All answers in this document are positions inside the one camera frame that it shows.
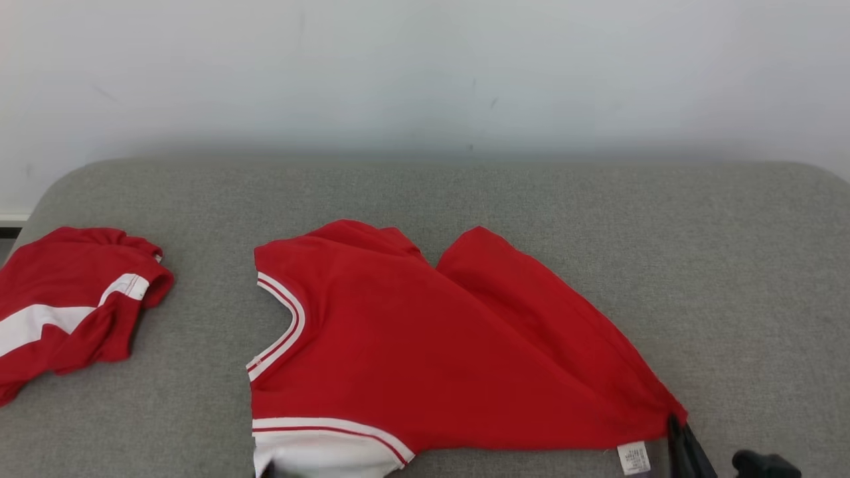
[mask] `clothing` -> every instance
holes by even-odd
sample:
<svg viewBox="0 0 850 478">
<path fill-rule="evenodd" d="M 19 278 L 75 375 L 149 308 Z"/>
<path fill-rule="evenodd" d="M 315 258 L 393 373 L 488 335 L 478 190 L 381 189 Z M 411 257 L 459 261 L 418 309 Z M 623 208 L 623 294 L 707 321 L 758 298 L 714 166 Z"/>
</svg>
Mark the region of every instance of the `clothing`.
<svg viewBox="0 0 850 478">
<path fill-rule="evenodd" d="M 0 270 L 0 407 L 24 384 L 130 356 L 139 311 L 173 283 L 162 250 L 108 228 L 59 228 Z"/>
<path fill-rule="evenodd" d="M 432 448 L 608 448 L 687 413 L 591 304 L 498 235 L 436 268 L 395 228 L 342 220 L 257 248 L 292 313 L 248 364 L 258 475 L 384 476 Z"/>
</svg>

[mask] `red garment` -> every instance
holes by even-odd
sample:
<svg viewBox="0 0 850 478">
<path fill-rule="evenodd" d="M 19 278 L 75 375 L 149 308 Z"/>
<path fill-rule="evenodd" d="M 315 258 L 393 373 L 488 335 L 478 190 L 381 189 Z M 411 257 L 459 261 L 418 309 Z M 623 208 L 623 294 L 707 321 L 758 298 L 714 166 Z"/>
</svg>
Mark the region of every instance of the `red garment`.
<svg viewBox="0 0 850 478">
<path fill-rule="evenodd" d="M 431 267 L 395 228 L 337 221 L 255 251 L 292 312 L 248 364 L 258 474 L 383 476 L 431 448 L 609 448 L 687 413 L 628 340 L 484 228 Z"/>
<path fill-rule="evenodd" d="M 0 407 L 28 381 L 130 356 L 141 308 L 173 283 L 162 250 L 117 229 L 59 228 L 0 270 Z"/>
</svg>

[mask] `white stripe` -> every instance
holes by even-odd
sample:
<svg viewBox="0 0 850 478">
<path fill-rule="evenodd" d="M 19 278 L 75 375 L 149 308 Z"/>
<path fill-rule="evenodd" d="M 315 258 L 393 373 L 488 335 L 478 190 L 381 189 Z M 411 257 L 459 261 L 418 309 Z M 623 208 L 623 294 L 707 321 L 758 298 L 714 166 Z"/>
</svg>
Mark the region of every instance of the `white stripe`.
<svg viewBox="0 0 850 478">
<path fill-rule="evenodd" d="M 287 417 L 287 418 L 259 418 L 252 423 L 255 431 L 255 438 L 261 438 L 266 435 L 278 435 L 291 433 L 296 430 L 270 430 L 262 431 L 257 429 L 263 428 L 280 428 L 280 427 L 329 427 L 340 430 L 353 431 L 364 435 L 377 436 L 381 440 L 386 441 L 395 451 L 399 453 L 409 463 L 415 456 L 410 448 L 396 438 L 394 435 L 381 429 L 371 427 L 369 425 L 358 424 L 348 420 L 339 418 L 303 418 L 303 417 Z"/>
<path fill-rule="evenodd" d="M 283 287 L 283 284 L 276 281 L 275 279 L 272 279 L 268 275 L 259 271 L 257 275 L 259 279 L 263 279 L 265 282 L 270 284 L 271 287 L 259 281 L 257 282 L 257 285 L 269 291 L 269 293 L 275 296 L 275 298 L 278 299 L 281 304 L 283 304 L 287 309 L 289 309 L 290 313 L 292 313 L 292 322 L 290 322 L 289 328 L 286 330 L 286 332 L 283 333 L 283 335 L 280 336 L 279 339 L 277 339 L 271 346 L 269 346 L 269 348 L 263 350 L 263 353 L 254 357 L 254 360 L 250 361 L 246 365 L 246 368 L 250 368 L 256 365 L 255 368 L 248 371 L 248 378 L 252 382 L 254 381 L 254 379 L 259 377 L 259 375 L 263 373 L 266 368 L 269 368 L 271 364 L 275 362 L 275 360 L 282 356 L 284 352 L 289 350 L 289 348 L 292 347 L 293 344 L 295 344 L 295 341 L 298 340 L 298 337 L 301 336 L 301 332 L 304 330 L 305 321 L 304 308 L 301 306 L 301 303 L 298 302 L 298 299 L 295 298 L 295 295 L 289 292 L 286 287 Z M 284 300 L 284 297 L 286 297 L 292 302 L 292 305 L 295 306 L 295 310 L 293 310 L 289 303 Z M 289 332 L 292 331 L 293 327 L 295 327 L 295 330 L 294 332 L 292 332 L 292 335 L 290 335 Z M 284 337 L 286 337 L 287 335 L 289 335 L 289 338 L 284 341 Z M 270 356 L 265 357 L 272 350 L 274 350 L 274 353 L 271 353 Z"/>
<path fill-rule="evenodd" d="M 106 288 L 100 296 L 98 307 L 106 302 L 111 293 L 119 292 L 131 299 L 141 300 L 150 284 L 141 276 L 124 274 Z M 80 322 L 96 307 L 53 307 L 33 304 L 0 320 L 0 356 L 4 356 L 23 345 L 38 341 L 46 325 L 59 327 L 72 334 Z"/>
</svg>

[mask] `baseboard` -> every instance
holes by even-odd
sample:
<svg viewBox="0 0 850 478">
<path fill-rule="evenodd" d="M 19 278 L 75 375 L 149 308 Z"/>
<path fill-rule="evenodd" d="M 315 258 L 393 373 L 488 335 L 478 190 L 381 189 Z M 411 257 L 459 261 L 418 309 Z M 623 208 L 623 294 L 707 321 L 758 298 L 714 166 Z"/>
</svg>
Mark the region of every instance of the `baseboard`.
<svg viewBox="0 0 850 478">
<path fill-rule="evenodd" d="M 30 218 L 29 214 L 0 214 L 0 228 L 11 227 L 20 229 Z"/>
</svg>

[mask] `jersey armhole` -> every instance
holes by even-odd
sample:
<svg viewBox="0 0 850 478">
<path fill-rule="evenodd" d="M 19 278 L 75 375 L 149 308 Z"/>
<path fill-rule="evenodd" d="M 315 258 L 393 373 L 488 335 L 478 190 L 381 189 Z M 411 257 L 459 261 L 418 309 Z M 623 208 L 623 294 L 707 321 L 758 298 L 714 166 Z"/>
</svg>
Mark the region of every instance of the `jersey armhole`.
<svg viewBox="0 0 850 478">
<path fill-rule="evenodd" d="M 289 328 L 266 350 L 245 365 L 248 378 L 253 382 L 275 361 L 281 358 L 298 341 L 304 331 L 305 314 L 301 302 L 288 288 L 273 277 L 258 271 L 257 285 L 271 293 L 292 314 Z"/>
</svg>

